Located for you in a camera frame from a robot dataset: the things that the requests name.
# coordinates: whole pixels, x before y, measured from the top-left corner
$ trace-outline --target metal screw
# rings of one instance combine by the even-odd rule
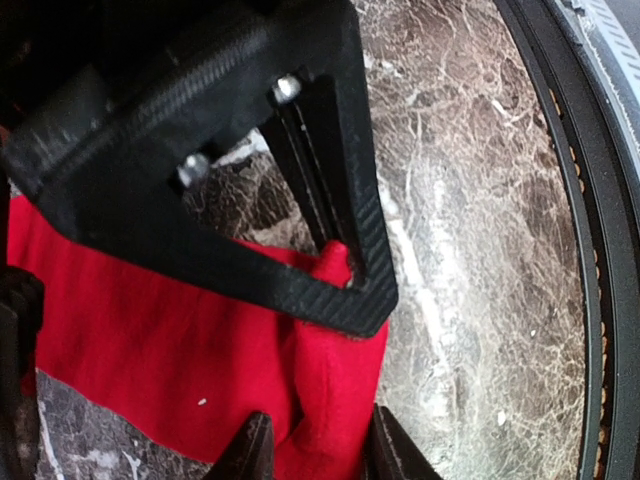
[[[273,87],[273,96],[278,105],[285,105],[294,100],[302,90],[302,84],[294,75],[285,75],[278,79]]]
[[[178,165],[178,178],[184,186],[189,188],[209,175],[209,159],[203,153],[197,152],[185,158],[182,165]]]

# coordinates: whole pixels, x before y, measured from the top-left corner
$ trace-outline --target red fabric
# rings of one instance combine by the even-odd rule
[[[338,243],[320,258],[251,248],[349,279]],[[263,411],[279,480],[357,478],[386,326],[353,340],[177,282],[70,243],[24,199],[12,201],[9,258],[45,282],[36,362],[51,376],[187,457],[215,462]]]

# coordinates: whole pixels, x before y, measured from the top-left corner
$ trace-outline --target folded red cloth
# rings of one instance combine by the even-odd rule
[[[387,326],[351,339],[186,285],[72,244],[22,198],[9,231],[10,262],[46,285],[40,369],[186,457],[215,462],[262,411],[278,479],[358,477]],[[339,243],[319,258],[250,247],[335,285],[350,276]]]

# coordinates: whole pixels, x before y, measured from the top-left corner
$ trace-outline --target silver bolt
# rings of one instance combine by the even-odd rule
[[[203,153],[197,152],[185,158],[182,165],[178,165],[178,178],[184,188],[190,188],[209,175],[209,159]]]
[[[273,96],[278,105],[285,105],[294,100],[302,90],[302,84],[293,75],[280,78],[273,87]]]

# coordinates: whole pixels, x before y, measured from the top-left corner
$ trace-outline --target brown marble table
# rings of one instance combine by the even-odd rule
[[[446,479],[565,479],[580,443],[582,292],[544,118],[489,0],[358,1],[401,301],[379,401]],[[252,134],[187,200],[228,235],[310,251]],[[41,479],[205,466],[40,375]]]

